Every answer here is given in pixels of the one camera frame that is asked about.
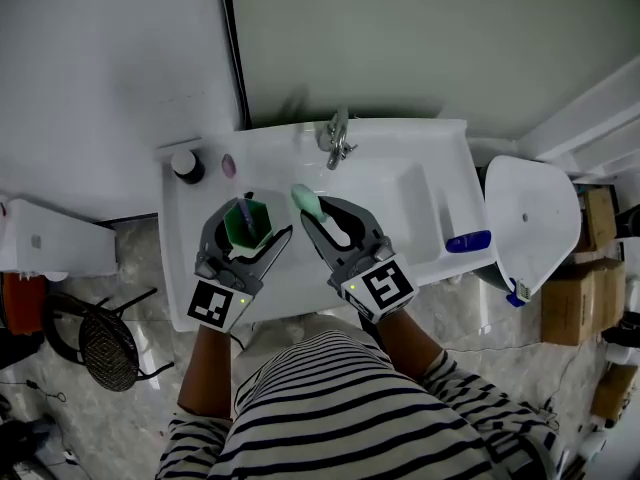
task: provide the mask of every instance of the cardboard box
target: cardboard box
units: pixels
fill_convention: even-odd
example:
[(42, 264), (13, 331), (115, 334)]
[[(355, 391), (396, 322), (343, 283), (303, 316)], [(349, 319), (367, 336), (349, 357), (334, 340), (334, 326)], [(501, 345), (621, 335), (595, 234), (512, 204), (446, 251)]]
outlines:
[(612, 364), (598, 383), (591, 402), (591, 414), (618, 421), (637, 371), (638, 367), (634, 365)]
[(542, 341), (579, 345), (624, 311), (624, 263), (601, 259), (556, 271), (542, 286)]
[(608, 188), (596, 188), (583, 194), (582, 229), (575, 252), (593, 252), (616, 237), (616, 219)]

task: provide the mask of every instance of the tiled floor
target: tiled floor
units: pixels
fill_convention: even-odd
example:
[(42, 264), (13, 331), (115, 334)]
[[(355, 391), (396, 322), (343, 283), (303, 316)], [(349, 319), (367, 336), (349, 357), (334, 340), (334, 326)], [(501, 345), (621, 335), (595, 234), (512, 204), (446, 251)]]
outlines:
[[(58, 288), (91, 302), (111, 296), (108, 306), (157, 287), (159, 292), (127, 310), (124, 320), (138, 343), (143, 370), (168, 361), (175, 361), (176, 367), (127, 392), (112, 393), (83, 367), (66, 362), (45, 344), (38, 354), (0, 372), (0, 381), (32, 379), (49, 393), (65, 393), (68, 400), (63, 404), (45, 400), (24, 386), (0, 386), (18, 417), (30, 419), (48, 412), (57, 419), (65, 447), (73, 449), (93, 480), (153, 477), (195, 339), (193, 333), (175, 332), (169, 320), (157, 221), (119, 224), (116, 230), (118, 274), (70, 279)], [(514, 309), (503, 293), (471, 274), (458, 282), (423, 287), (412, 312), (426, 331), (452, 350), (519, 347), (539, 341), (539, 299)], [(337, 314), (357, 322), (351, 309)], [(237, 353), (239, 348), (233, 346)], [(595, 340), (580, 348), (535, 344), (453, 354), (463, 368), (484, 376), (518, 401), (540, 406), (555, 393), (560, 435), (568, 447), (575, 447), (579, 427), (588, 422), (591, 397), (604, 365), (604, 349)], [(58, 463), (63, 460), (62, 449), (56, 435), (40, 457), (46, 464)], [(61, 464), (51, 470), (60, 479), (87, 478), (77, 466)]]

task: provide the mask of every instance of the black chair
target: black chair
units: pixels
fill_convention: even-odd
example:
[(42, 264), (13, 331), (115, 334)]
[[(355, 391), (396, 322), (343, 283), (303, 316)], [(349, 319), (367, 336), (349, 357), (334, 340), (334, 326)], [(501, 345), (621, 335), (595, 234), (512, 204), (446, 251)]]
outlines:
[[(171, 362), (145, 374), (140, 369), (138, 348), (131, 331), (122, 321), (122, 314), (127, 308), (157, 291), (153, 288), (112, 310), (101, 307), (108, 298), (94, 305), (68, 294), (51, 294), (45, 299), (42, 309), (44, 334), (53, 350), (68, 361), (85, 366), (98, 384), (111, 391), (126, 391), (137, 381), (151, 379), (174, 366)], [(55, 325), (60, 314), (82, 318), (79, 350), (65, 343), (60, 336)]]

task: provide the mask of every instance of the white sink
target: white sink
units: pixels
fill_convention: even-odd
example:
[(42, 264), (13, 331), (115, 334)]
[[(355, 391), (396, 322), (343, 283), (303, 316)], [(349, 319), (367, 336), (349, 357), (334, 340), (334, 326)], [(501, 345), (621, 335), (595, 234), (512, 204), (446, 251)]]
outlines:
[[(202, 226), (222, 203), (247, 191), (267, 205), (274, 230), (293, 224), (294, 232), (240, 323), (343, 304), (327, 285), (329, 268), (300, 224), (289, 195), (292, 183), (370, 210), (396, 251), (406, 256), (420, 285), (495, 261), (493, 247), (466, 254), (445, 250), (449, 238), (489, 228), (464, 121), (351, 120), (347, 138), (359, 147), (335, 171), (325, 167), (328, 154), (317, 147), (320, 126), (306, 123), (202, 139), (196, 152), (207, 174), (197, 185), (182, 183), (162, 163), (161, 245), (178, 331), (196, 328), (184, 315), (184, 298)], [(233, 181), (220, 169), (225, 153), (236, 163)], [(337, 231), (335, 224), (328, 226)]]

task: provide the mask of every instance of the sink basin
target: sink basin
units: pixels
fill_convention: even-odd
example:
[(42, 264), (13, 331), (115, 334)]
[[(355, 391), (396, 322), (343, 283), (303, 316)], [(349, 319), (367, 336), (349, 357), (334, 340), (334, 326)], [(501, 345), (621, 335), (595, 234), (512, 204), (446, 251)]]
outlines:
[[(204, 222), (226, 200), (248, 191), (267, 205), (274, 231), (293, 224), (294, 232), (240, 323), (343, 305), (327, 285), (328, 266), (300, 224), (289, 195), (293, 183), (371, 211), (395, 250), (407, 258), (419, 285), (495, 261), (493, 248), (466, 254), (445, 250), (449, 238), (488, 229), (463, 121), (352, 120), (348, 138), (359, 148), (335, 171), (326, 168), (327, 153), (316, 145), (320, 126), (305, 123), (202, 139), (196, 152), (207, 173), (197, 185), (182, 183), (162, 161), (161, 246), (177, 330), (196, 328), (184, 315), (188, 304), (183, 299)], [(234, 158), (234, 180), (220, 169), (225, 153)], [(346, 243), (331, 219), (325, 225), (338, 243)]]

